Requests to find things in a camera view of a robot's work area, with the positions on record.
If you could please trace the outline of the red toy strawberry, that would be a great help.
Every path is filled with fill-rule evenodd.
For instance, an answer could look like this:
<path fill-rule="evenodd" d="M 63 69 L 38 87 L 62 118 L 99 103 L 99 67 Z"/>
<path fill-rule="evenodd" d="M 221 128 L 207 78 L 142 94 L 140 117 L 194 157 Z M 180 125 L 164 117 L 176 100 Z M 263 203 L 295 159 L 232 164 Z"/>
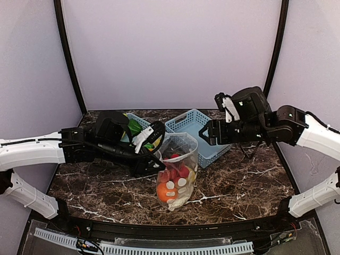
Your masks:
<path fill-rule="evenodd" d="M 175 184 L 180 178 L 186 179 L 190 174 L 190 170 L 182 160 L 172 163 L 166 162 L 165 165 L 169 171 L 169 179 Z"/>

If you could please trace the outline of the clear dotted zip top bag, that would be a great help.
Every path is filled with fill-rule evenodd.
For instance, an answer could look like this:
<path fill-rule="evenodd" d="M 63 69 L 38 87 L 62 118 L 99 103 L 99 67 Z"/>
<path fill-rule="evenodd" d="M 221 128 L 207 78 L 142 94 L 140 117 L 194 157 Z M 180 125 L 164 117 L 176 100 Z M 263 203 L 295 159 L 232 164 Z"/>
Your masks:
<path fill-rule="evenodd" d="M 167 133 L 159 155 L 165 169 L 157 175 L 157 199 L 164 208 L 175 211 L 188 202 L 194 190 L 198 141 L 186 132 Z"/>

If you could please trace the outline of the orange toy fruit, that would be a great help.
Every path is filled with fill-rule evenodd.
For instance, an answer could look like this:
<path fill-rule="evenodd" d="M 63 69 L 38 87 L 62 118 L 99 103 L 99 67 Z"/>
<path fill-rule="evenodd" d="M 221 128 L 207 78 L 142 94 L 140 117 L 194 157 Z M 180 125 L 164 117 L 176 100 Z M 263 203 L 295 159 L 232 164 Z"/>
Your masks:
<path fill-rule="evenodd" d="M 166 183 L 159 183 L 157 186 L 157 197 L 162 202 L 167 202 L 170 199 L 176 199 L 178 192 L 176 188 L 169 189 Z"/>

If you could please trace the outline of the white toy radish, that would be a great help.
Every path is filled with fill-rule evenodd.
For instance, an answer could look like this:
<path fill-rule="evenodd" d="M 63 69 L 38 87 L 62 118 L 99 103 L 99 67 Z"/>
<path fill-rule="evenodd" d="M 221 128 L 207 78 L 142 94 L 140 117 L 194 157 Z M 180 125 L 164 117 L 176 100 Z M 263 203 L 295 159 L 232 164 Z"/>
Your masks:
<path fill-rule="evenodd" d="M 184 186 L 178 189 L 175 196 L 167 197 L 167 209 L 174 211 L 182 207 L 191 197 L 193 192 L 193 186 Z"/>

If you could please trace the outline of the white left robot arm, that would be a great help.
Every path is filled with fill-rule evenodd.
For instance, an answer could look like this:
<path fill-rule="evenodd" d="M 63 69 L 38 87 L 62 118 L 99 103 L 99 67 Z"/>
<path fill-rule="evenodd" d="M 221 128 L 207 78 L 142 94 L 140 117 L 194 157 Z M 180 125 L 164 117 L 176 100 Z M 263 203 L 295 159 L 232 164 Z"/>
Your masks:
<path fill-rule="evenodd" d="M 50 197 L 14 171 L 40 164 L 73 164 L 103 159 L 126 166 L 132 176 L 157 173 L 165 165 L 155 155 L 166 128 L 155 121 L 134 132 L 130 120 L 115 110 L 100 113 L 89 129 L 72 127 L 33 138 L 1 140 L 1 194 L 12 197 L 46 219 L 66 218 L 65 201 Z"/>

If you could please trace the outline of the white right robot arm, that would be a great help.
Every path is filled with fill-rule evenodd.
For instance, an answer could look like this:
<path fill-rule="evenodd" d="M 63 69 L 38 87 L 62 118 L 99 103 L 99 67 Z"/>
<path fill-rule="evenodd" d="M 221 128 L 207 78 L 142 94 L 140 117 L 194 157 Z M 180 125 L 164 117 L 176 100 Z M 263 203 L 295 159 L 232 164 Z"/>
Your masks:
<path fill-rule="evenodd" d="M 259 87 L 242 89 L 232 96 L 215 95 L 219 111 L 226 116 L 210 120 L 199 137 L 211 146 L 240 142 L 284 142 L 321 152 L 339 159 L 339 131 L 323 123 L 311 112 L 290 105 L 273 111 Z M 339 203 L 339 170 L 307 191 L 283 199 L 278 216 L 299 218 L 311 210 L 334 201 Z"/>

